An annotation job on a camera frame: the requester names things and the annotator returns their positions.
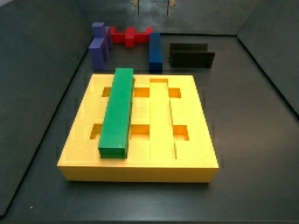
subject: dark gray surface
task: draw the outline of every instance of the dark gray surface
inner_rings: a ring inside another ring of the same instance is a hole
[[[179,71],[168,44],[208,43],[211,69]],[[209,185],[67,182],[56,168],[89,82],[80,65],[4,221],[299,221],[299,123],[236,38],[163,36],[165,74],[193,74],[219,158]],[[115,45],[107,70],[147,72],[147,46]]]
[[[237,37],[299,115],[299,1],[268,0]]]
[[[237,35],[248,16],[263,0],[176,1],[167,17],[168,0],[139,0],[139,16],[131,0],[76,0],[88,23],[105,22],[120,31],[135,26],[144,31]]]
[[[91,40],[71,0],[0,7],[0,216]]]

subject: toy block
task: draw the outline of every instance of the toy block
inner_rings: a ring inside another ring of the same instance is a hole
[[[109,33],[109,26],[105,26],[105,32],[107,32],[107,46],[108,49],[112,49],[112,38],[111,38],[111,33]]]
[[[135,47],[136,28],[129,26],[125,28],[125,47]]]
[[[92,30],[92,36],[93,38],[104,38],[107,31],[105,31],[105,24],[104,23],[93,23],[91,26],[91,30]]]
[[[137,44],[148,44],[149,42],[149,34],[153,32],[152,27],[145,27],[145,32],[139,32],[135,34],[135,42]]]
[[[163,71],[163,44],[157,32],[149,34],[149,72]]]
[[[93,23],[91,26],[93,38],[103,38],[103,53],[104,53],[104,60],[108,59],[109,51],[108,51],[108,35],[104,23]]]
[[[132,93],[133,69],[117,68],[109,91],[105,119],[97,144],[101,158],[127,157]]]
[[[116,44],[125,43],[125,47],[133,47],[135,44],[148,44],[149,34],[153,32],[152,27],[145,28],[145,32],[136,32],[136,28],[129,26],[125,28],[125,33],[117,32],[116,27],[111,27],[111,38]]]
[[[88,52],[89,52],[92,67],[95,71],[103,70],[105,65],[103,43],[104,43],[103,38],[93,38],[88,46]]]
[[[115,26],[109,27],[111,39],[112,43],[123,44],[125,43],[125,34],[123,32],[117,32],[117,28]]]
[[[207,44],[169,44],[171,67],[211,68],[215,52],[207,52]]]
[[[219,163],[191,75],[133,75],[127,159],[101,158],[113,77],[91,76],[57,163],[65,179],[209,183]]]

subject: purple block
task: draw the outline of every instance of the purple block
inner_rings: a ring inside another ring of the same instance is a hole
[[[104,59],[108,59],[108,35],[104,23],[93,23],[91,26],[93,38],[103,38],[104,39]]]
[[[109,26],[105,26],[105,30],[107,30],[107,45],[108,45],[108,50],[112,49],[112,38],[111,38],[111,34],[109,34]]]
[[[93,38],[104,38],[105,37],[105,24],[104,23],[93,23],[91,26]]]
[[[88,46],[88,52],[91,55],[92,67],[95,71],[101,71],[104,69],[104,39],[93,38]]]

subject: rectangular hole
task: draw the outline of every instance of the rectangular hole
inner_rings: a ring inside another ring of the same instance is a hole
[[[149,140],[149,125],[132,124],[129,132],[129,140]]]
[[[151,79],[149,81],[151,82],[165,82],[165,83],[168,83],[167,79]]]
[[[104,87],[101,97],[109,97],[111,87]]]
[[[175,141],[189,141],[187,125],[173,125],[172,135]]]
[[[103,124],[93,123],[92,131],[89,133],[89,139],[96,139],[100,134]]]
[[[135,87],[135,97],[149,98],[149,87]]]
[[[183,98],[181,97],[181,90],[177,87],[168,88],[168,95],[171,98]]]

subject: gray floor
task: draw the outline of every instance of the gray floor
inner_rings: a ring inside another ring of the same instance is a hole
[[[169,68],[171,42],[208,43],[211,69]],[[163,36],[165,74],[193,74],[219,173],[208,185],[67,182],[56,163],[91,76],[72,80],[5,221],[299,221],[299,125],[236,38]],[[107,70],[147,70],[147,46],[115,45]]]

